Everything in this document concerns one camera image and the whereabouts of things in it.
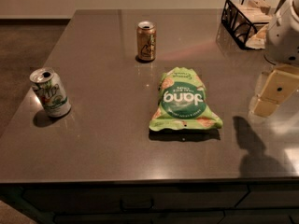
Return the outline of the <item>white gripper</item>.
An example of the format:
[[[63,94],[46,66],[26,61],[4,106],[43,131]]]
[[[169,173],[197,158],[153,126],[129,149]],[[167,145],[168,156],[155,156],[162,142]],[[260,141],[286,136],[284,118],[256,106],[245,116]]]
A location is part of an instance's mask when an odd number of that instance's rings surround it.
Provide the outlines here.
[[[249,111],[263,118],[271,116],[299,88],[299,0],[279,1],[266,32],[265,58],[285,64],[262,72],[257,80]]]

